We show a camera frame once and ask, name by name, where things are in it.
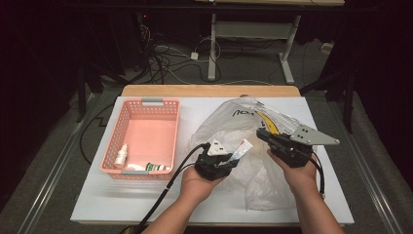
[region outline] pink plastic basket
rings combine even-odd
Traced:
[[[100,170],[119,179],[171,178],[176,134],[179,120],[179,100],[175,98],[144,97],[126,99],[100,164]],[[119,150],[128,145],[128,157],[123,168],[114,163]],[[165,165],[167,170],[135,171],[136,164]]]

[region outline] gray floor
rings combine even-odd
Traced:
[[[223,45],[218,65],[221,71],[219,84],[286,85],[277,59],[283,42],[276,41],[270,48],[240,49]],[[319,51],[321,43],[294,45],[289,64],[298,88],[318,79],[327,55]],[[189,55],[191,51],[173,45],[178,51],[170,53]],[[170,57],[173,63],[185,58]],[[205,62],[198,64],[207,77]],[[78,124],[77,102],[50,131],[48,139],[33,160],[15,194],[0,214],[0,233],[119,233],[122,225],[83,225],[69,220],[76,198],[86,178],[89,165],[82,158],[79,137],[86,123],[121,92],[122,87],[103,77],[104,92],[91,95],[86,120]],[[149,80],[145,77],[136,83]],[[165,84],[205,84],[200,79],[199,68],[187,66],[169,73]],[[341,139],[339,146],[326,147],[336,174],[339,177],[346,199],[356,223],[344,227],[348,233],[409,233],[413,230],[411,220],[412,193],[400,176],[383,144],[365,116],[363,107],[355,95],[352,135],[347,134],[340,121],[341,102],[326,102],[323,92],[306,94],[318,128]],[[110,116],[110,109],[99,116]],[[99,145],[104,127],[94,120],[84,134],[83,146],[90,160]],[[39,193],[44,200],[36,200]],[[188,227],[186,233],[299,233],[298,229],[282,228],[195,228]]]

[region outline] white plastic bag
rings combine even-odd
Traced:
[[[245,206],[252,210],[295,207],[294,197],[282,169],[268,156],[268,144],[256,136],[266,126],[257,111],[278,124],[280,133],[291,134],[301,124],[295,118],[267,108],[253,97],[240,97],[222,103],[191,136],[188,148],[217,139],[228,152],[234,152],[243,139],[253,147],[224,180],[228,189],[243,190]]]

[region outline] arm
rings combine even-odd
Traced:
[[[223,178],[209,181],[202,178],[194,167],[185,170],[179,197],[143,233],[183,233],[192,212],[222,180]]]
[[[344,233],[331,210],[319,195],[316,167],[308,163],[303,168],[291,169],[271,150],[268,155],[283,169],[285,180],[294,194],[303,233]]]

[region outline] white bottle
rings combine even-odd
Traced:
[[[121,150],[118,152],[118,157],[115,159],[115,167],[117,168],[123,168],[125,166],[125,161],[127,160],[128,157],[128,146],[124,144],[122,146]]]

